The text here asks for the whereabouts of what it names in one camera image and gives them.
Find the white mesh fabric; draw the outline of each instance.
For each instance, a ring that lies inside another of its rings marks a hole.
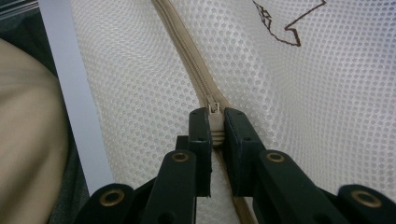
[[[396,2],[172,2],[267,148],[333,193],[357,183],[396,200]]]
[[[267,148],[289,153],[333,193],[357,183],[396,200],[395,2],[256,1],[271,20],[250,0],[172,2]],[[198,101],[150,1],[72,6],[113,174],[136,188],[187,133]],[[214,199],[200,200],[213,204],[199,204],[197,220],[235,223],[213,176]]]
[[[188,133],[198,100],[150,1],[72,1],[78,43],[115,180],[138,188]],[[197,223],[237,223],[219,164]]]

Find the zipper pull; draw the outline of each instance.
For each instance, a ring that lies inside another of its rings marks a hole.
[[[224,142],[224,116],[220,111],[220,103],[216,103],[212,95],[206,97],[210,132],[212,133],[213,147],[219,147]]]

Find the zipper teeth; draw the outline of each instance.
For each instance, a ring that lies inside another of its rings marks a hole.
[[[200,87],[201,91],[204,92],[205,96],[212,94],[212,91],[209,89],[202,73],[201,70],[199,69],[199,66],[197,65],[196,61],[194,60],[194,58],[191,56],[191,53],[189,51],[189,49],[186,47],[186,43],[184,42],[183,38],[180,37],[180,33],[177,31],[177,29],[175,28],[174,24],[171,22],[172,21],[172,17],[169,16],[168,11],[166,10],[166,8],[163,6],[162,1],[157,1],[159,3],[159,6],[161,7],[161,10],[164,12],[164,16],[165,18],[168,20],[168,24],[170,24],[170,30],[172,31],[172,33],[174,33],[174,35],[177,37],[178,42],[180,43],[180,46],[183,48],[185,54],[188,57],[188,60],[193,64],[193,69],[197,72],[198,76],[194,76],[195,79],[197,80],[197,82],[199,83],[198,86]]]
[[[224,131],[211,131],[213,139],[213,147],[219,147],[224,143]]]

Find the hole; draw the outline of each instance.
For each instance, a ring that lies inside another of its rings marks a hole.
[[[158,216],[160,224],[172,224],[175,221],[175,214],[173,212],[164,212]]]
[[[187,161],[189,159],[189,155],[183,152],[178,152],[172,155],[172,159],[174,161]]]
[[[274,161],[274,162],[282,162],[285,160],[285,158],[280,155],[279,153],[271,152],[267,154],[267,159],[269,161]]]
[[[365,190],[353,190],[351,196],[356,202],[367,207],[379,208],[382,206],[381,201],[377,197]]]
[[[120,195],[119,195],[118,193],[113,192],[113,193],[108,194],[108,195],[105,197],[105,199],[106,199],[108,202],[115,202],[119,197],[120,197]]]
[[[110,189],[100,197],[100,204],[104,207],[111,207],[120,203],[125,197],[125,193],[121,189]]]
[[[315,214],[314,220],[318,224],[332,224],[332,220],[328,216],[323,215],[323,214]]]

